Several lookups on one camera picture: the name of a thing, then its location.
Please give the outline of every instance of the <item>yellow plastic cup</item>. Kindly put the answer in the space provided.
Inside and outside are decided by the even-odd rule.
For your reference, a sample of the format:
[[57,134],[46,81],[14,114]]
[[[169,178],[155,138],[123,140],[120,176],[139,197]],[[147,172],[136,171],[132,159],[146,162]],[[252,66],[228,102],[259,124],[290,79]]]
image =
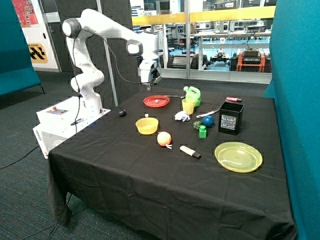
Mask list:
[[182,99],[182,109],[186,111],[187,114],[191,115],[194,113],[195,100],[193,98]]
[[139,133],[143,135],[154,134],[157,131],[159,121],[153,117],[145,117],[136,121],[135,125]]

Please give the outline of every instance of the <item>crumpled paper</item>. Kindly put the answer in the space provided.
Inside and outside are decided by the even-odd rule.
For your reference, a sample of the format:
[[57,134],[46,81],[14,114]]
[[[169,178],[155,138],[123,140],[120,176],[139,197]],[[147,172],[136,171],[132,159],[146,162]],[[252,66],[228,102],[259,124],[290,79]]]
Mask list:
[[184,121],[189,121],[190,117],[186,111],[180,111],[174,116],[174,119],[184,122]]

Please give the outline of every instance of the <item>glass wall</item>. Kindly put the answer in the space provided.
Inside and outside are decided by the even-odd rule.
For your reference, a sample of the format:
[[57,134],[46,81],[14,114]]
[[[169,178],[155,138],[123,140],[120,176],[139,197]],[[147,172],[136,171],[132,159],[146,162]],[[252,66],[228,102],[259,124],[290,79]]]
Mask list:
[[163,77],[270,82],[276,0],[130,2],[134,31],[158,34]]

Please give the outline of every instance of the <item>white marker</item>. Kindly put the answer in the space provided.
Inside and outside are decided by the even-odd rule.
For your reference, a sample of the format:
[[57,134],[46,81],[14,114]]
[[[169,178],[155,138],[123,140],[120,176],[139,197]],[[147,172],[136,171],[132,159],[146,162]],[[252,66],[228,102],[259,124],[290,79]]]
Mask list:
[[201,154],[200,153],[198,153],[198,152],[196,152],[196,151],[194,151],[194,150],[192,150],[192,149],[190,149],[190,148],[188,148],[186,146],[181,146],[180,150],[185,152],[186,154],[196,158],[196,159],[200,159],[201,158]]

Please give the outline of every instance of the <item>black marker cap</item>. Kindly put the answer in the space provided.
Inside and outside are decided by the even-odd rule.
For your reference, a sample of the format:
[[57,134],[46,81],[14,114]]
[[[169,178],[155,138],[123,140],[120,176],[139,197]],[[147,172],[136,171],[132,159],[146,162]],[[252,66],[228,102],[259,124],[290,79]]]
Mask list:
[[192,153],[192,157],[194,157],[196,159],[200,159],[201,158],[201,154],[195,151],[194,153]]

